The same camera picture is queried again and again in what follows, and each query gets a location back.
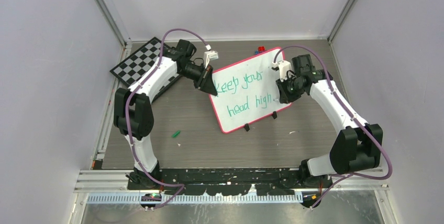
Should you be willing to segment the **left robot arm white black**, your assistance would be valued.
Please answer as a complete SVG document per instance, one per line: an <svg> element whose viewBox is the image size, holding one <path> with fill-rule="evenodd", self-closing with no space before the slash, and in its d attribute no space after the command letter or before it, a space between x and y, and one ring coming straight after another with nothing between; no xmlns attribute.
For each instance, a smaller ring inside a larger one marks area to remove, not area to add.
<svg viewBox="0 0 444 224"><path fill-rule="evenodd" d="M114 125L127 139L134 156L134 170L128 178L147 189L157 188L161 181L159 161L150 140L154 126L153 99L180 75L192 80L197 90L217 95L209 62L218 53L208 43L204 45L206 51L200 65L191 59L197 48L187 40L179 40L173 48L160 47L162 56L156 58L141 79L115 93Z"/></svg>

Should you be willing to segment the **whiteboard with red frame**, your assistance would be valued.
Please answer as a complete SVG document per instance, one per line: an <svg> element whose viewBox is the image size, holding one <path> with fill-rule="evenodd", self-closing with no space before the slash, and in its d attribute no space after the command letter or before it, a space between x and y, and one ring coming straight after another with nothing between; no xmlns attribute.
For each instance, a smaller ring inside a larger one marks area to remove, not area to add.
<svg viewBox="0 0 444 224"><path fill-rule="evenodd" d="M210 95L216 119L223 133L241 129L290 104L274 102L279 98L276 80L279 71L272 62L280 48L246 58L213 72L217 96Z"/></svg>

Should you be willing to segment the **green marker cap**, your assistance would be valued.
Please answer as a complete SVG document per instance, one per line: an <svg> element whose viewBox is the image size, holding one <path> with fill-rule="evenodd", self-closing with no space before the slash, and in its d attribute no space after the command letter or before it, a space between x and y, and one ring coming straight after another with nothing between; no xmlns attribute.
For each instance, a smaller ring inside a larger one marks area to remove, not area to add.
<svg viewBox="0 0 444 224"><path fill-rule="evenodd" d="M172 138L176 138L180 133L181 133L180 130L176 131L176 132L172 135Z"/></svg>

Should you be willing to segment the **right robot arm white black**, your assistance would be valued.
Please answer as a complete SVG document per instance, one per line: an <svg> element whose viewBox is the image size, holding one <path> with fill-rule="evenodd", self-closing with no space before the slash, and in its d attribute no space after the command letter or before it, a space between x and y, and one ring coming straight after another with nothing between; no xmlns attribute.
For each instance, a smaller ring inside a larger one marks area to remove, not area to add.
<svg viewBox="0 0 444 224"><path fill-rule="evenodd" d="M281 104L290 104L307 94L322 108L337 133L329 153L301 162L298 179L303 186L313 187L326 175L351 174L379 166L382 128L369 124L351 108L327 70L315 68L309 54L291 61L275 59L272 70L280 75L276 85Z"/></svg>

